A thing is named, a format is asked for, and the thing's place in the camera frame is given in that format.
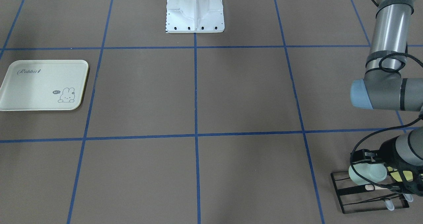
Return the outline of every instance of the white tray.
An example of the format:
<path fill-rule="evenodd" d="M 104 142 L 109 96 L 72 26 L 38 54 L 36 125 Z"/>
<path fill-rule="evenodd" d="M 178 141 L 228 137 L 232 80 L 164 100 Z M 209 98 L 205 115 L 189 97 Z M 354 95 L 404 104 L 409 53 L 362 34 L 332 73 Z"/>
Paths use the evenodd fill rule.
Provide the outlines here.
<path fill-rule="evenodd" d="M 17 60 L 0 87 L 0 111 L 76 109 L 87 74 L 85 60 Z"/>

